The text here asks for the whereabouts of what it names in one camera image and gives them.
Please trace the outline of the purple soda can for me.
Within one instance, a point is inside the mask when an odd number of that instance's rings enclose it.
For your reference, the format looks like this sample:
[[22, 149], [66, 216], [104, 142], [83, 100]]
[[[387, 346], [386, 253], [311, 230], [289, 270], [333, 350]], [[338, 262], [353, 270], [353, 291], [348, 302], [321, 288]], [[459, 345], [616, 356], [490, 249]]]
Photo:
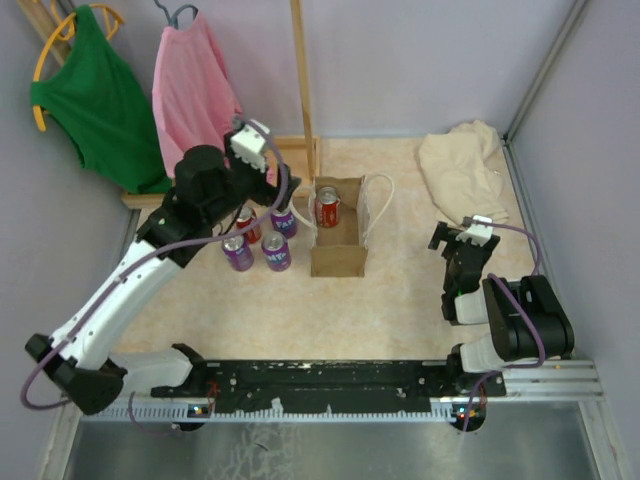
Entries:
[[289, 207], [282, 211], [274, 210], [270, 214], [273, 230], [281, 233], [286, 239], [293, 238], [297, 233], [297, 220]]
[[221, 248], [234, 271], [245, 272], [253, 266], [254, 256], [244, 235], [223, 240]]
[[277, 231], [265, 234], [261, 248], [267, 266], [274, 272], [287, 270], [291, 265], [291, 254], [286, 237]]

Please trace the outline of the red soda can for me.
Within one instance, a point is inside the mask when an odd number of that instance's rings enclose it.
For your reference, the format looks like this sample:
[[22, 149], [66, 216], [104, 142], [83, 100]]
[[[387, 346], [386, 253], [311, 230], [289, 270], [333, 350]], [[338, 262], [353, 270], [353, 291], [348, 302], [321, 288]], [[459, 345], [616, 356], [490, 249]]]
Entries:
[[325, 186], [317, 191], [315, 198], [315, 218], [322, 228], [334, 228], [339, 223], [340, 197], [332, 186]]
[[256, 244], [262, 236], [260, 225], [255, 225], [256, 220], [256, 211], [250, 206], [243, 206], [240, 210], [238, 218], [235, 221], [235, 225], [238, 230], [253, 225], [253, 228], [251, 230], [247, 230], [244, 233], [244, 237], [247, 239], [249, 244]]

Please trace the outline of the red soda can front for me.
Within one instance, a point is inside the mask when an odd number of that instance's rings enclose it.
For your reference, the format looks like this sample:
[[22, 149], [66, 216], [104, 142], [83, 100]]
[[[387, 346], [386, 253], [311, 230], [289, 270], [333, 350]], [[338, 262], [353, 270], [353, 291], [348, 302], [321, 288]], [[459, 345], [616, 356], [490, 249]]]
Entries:
[[238, 218], [235, 221], [235, 225], [238, 230], [253, 225], [253, 228], [251, 230], [247, 230], [244, 233], [244, 237], [247, 239], [249, 244], [256, 244], [262, 236], [260, 225], [255, 225], [256, 220], [256, 211], [250, 206], [243, 206], [240, 210]]

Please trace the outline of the brown canvas bag white handles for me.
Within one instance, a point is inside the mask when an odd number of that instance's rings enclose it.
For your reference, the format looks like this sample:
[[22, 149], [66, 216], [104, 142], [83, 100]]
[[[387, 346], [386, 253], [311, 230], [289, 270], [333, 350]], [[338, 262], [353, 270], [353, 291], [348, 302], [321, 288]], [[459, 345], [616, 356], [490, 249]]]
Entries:
[[[386, 180], [390, 191], [384, 205], [373, 216], [368, 193], [369, 186], [376, 179]], [[328, 187], [337, 194], [338, 223], [330, 228], [322, 226], [317, 216], [321, 190]], [[302, 190], [308, 194], [310, 216], [302, 215], [293, 203], [289, 209], [296, 220], [311, 232], [310, 275], [315, 278], [363, 277], [369, 253], [369, 237], [395, 194], [395, 183], [391, 176], [385, 173], [353, 178], [318, 176]]]

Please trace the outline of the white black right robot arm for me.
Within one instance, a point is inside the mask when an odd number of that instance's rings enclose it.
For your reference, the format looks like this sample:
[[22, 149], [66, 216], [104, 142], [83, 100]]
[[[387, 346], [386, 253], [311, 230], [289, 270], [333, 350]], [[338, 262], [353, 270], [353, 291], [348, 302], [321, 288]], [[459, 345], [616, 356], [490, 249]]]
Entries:
[[488, 386], [488, 374], [537, 368], [574, 350], [574, 329], [538, 264], [519, 280], [483, 273], [500, 242], [496, 228], [510, 227], [478, 215], [464, 218], [461, 228], [440, 221], [428, 245], [444, 247], [444, 319], [489, 328], [483, 337], [452, 348], [438, 388], [444, 396], [477, 396]]

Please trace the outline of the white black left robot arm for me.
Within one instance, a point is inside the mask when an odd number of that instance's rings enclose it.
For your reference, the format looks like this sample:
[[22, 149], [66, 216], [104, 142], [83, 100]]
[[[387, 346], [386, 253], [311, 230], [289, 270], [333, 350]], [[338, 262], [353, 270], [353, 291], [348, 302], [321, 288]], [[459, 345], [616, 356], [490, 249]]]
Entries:
[[213, 228], [248, 201], [283, 208], [300, 180], [273, 142], [242, 153], [238, 146], [200, 145], [185, 152], [175, 184], [138, 229], [125, 256], [91, 299], [50, 335], [35, 334], [26, 352], [37, 373], [84, 414], [104, 411], [122, 395], [182, 392], [208, 384], [202, 357], [184, 344], [138, 354], [113, 354], [128, 325], [155, 293], [209, 243]]

